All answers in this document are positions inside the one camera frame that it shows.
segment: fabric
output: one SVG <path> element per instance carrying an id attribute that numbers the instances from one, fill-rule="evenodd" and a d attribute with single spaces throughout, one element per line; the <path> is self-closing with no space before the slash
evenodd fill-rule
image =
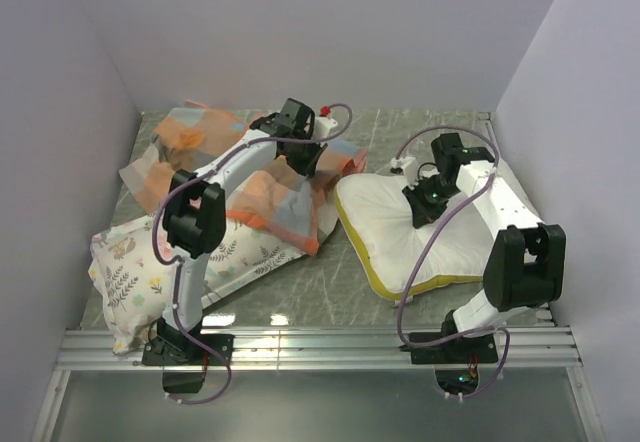
<path id="1" fill-rule="evenodd" d="M 151 212 L 167 195 L 176 170 L 195 170 L 242 138 L 247 125 L 215 109 L 173 109 L 154 131 L 143 156 L 120 171 L 138 203 Z M 229 196 L 227 217 L 265 230 L 315 255 L 323 234 L 318 211 L 344 175 L 362 172 L 366 150 L 336 139 L 328 143 L 311 179 L 298 175 L 283 158 L 254 173 Z"/>
<path id="2" fill-rule="evenodd" d="M 498 174 L 535 213 L 505 162 L 500 163 Z M 437 226 L 413 228 L 411 209 L 402 194 L 405 186 L 403 176 L 359 174 L 340 180 L 335 190 L 340 220 L 367 273 L 369 284 L 374 292 L 390 300 L 401 298 L 416 260 Z M 463 194 L 451 198 L 445 215 L 465 198 Z M 482 280 L 492 247 L 493 239 L 482 217 L 473 205 L 466 207 L 436 240 L 410 295 L 451 283 Z"/>
<path id="3" fill-rule="evenodd" d="M 330 232 L 335 210 L 325 210 L 321 221 Z M 115 337 L 113 351 L 125 353 L 147 341 L 153 321 L 162 315 L 171 292 L 171 268 L 161 265 L 151 246 L 152 216 L 96 235 L 91 244 L 93 263 L 89 275 L 102 295 L 102 308 Z M 163 256 L 170 257 L 166 232 L 159 231 Z M 203 308 L 226 297 L 304 253 L 268 232 L 227 220 L 227 232 L 211 254 L 205 276 Z"/>

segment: pillow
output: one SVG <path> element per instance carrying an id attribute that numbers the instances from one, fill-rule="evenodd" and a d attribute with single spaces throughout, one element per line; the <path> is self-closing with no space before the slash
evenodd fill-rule
<path id="1" fill-rule="evenodd" d="M 122 354 L 147 341 L 147 331 L 169 302 L 171 267 L 153 254 L 153 215 L 144 216 L 94 237 L 89 275 L 102 295 L 102 308 L 115 337 L 113 351 Z M 324 230 L 333 227 L 331 217 Z M 170 256 L 166 232 L 159 231 L 160 250 Z M 275 235 L 227 219 L 227 232 L 211 254 L 202 295 L 203 308 L 304 253 Z"/>
<path id="2" fill-rule="evenodd" d="M 498 175 L 529 210 L 536 213 L 504 161 L 500 163 Z M 340 220 L 369 284 L 374 292 L 390 300 L 400 300 L 409 275 L 437 226 L 436 222 L 413 228 L 411 209 L 402 194 L 405 186 L 404 176 L 358 174 L 343 178 L 335 189 Z M 465 198 L 464 194 L 452 197 L 445 215 Z M 481 281 L 492 247 L 493 239 L 482 217 L 473 205 L 466 207 L 436 240 L 409 294 L 451 283 Z"/>

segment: white enclosure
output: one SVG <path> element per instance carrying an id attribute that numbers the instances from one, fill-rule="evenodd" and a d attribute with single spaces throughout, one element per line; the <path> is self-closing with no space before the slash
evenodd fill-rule
<path id="1" fill-rule="evenodd" d="M 494 112 L 541 216 L 610 440 L 640 431 L 634 270 L 640 0 L 0 0 L 0 411 L 27 440 L 139 111 L 287 97 Z"/>

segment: yellow pillow trim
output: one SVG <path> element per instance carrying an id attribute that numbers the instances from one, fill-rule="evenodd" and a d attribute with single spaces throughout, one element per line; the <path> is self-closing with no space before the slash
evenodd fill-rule
<path id="1" fill-rule="evenodd" d="M 342 207 L 342 203 L 340 202 L 340 197 L 338 196 L 338 190 L 334 190 L 335 193 L 335 201 L 336 201 L 336 209 L 338 210 L 338 216 L 340 217 L 340 221 L 344 226 L 345 232 L 347 233 L 347 237 L 351 241 L 351 245 L 356 249 L 356 253 L 358 254 L 358 258 L 360 262 L 362 262 L 362 266 L 367 274 L 367 279 L 369 279 L 369 285 L 373 289 L 373 291 L 381 297 L 389 300 L 400 300 L 402 298 L 402 293 L 394 293 L 390 292 L 384 284 L 380 281 L 380 277 L 373 269 L 371 265 L 371 258 L 369 257 L 369 253 L 367 252 L 367 247 L 362 242 L 362 239 L 358 235 L 358 232 L 353 228 L 351 223 L 349 222 L 349 218 L 347 217 L 344 208 Z M 413 284 L 411 290 L 409 290 L 409 295 L 422 294 L 423 292 L 428 292 L 429 290 L 433 290 L 438 287 L 446 287 L 449 284 L 463 284 L 468 282 L 481 282 L 482 277 L 480 276 L 472 276 L 472 275 L 436 275 L 432 277 L 426 282 L 422 282 L 420 284 Z"/>

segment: marble floor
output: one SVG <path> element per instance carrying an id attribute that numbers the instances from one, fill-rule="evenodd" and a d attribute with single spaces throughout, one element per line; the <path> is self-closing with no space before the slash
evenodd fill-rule
<path id="1" fill-rule="evenodd" d="M 237 111 L 244 120 L 268 110 Z M 147 112 L 132 153 L 138 158 L 149 144 L 151 131 L 166 112 Z M 344 137 L 369 149 L 367 172 L 385 174 L 389 161 L 405 139 L 424 127 L 451 124 L 488 134 L 487 113 L 433 112 L 428 110 L 357 110 Z M 436 135 L 416 141 L 409 153 L 425 159 Z M 466 134 L 463 141 L 476 144 Z M 131 194 L 122 188 L 112 226 L 144 215 Z M 405 312 L 407 324 L 439 325 L 446 313 L 465 304 L 479 290 L 479 284 L 459 284 L 419 295 Z M 208 314 L 234 319 L 237 326 L 330 326 L 390 325 L 395 323 L 393 303 L 380 298 L 369 287 L 365 272 L 342 226 L 321 247 L 316 257 L 305 257 L 258 279 L 209 308 Z M 534 311 L 512 320 L 513 325 L 537 323 Z M 93 289 L 82 321 L 83 329 L 106 330 L 101 298 Z"/>

